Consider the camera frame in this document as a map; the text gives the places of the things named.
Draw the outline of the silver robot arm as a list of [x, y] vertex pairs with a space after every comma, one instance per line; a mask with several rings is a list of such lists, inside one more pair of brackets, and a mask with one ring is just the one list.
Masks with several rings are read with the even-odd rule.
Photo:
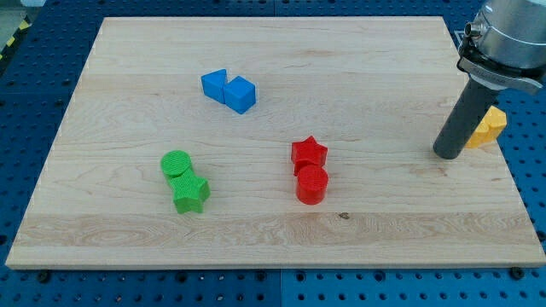
[[535, 95], [545, 75], [545, 1], [487, 0], [464, 28], [457, 67], [492, 90]]

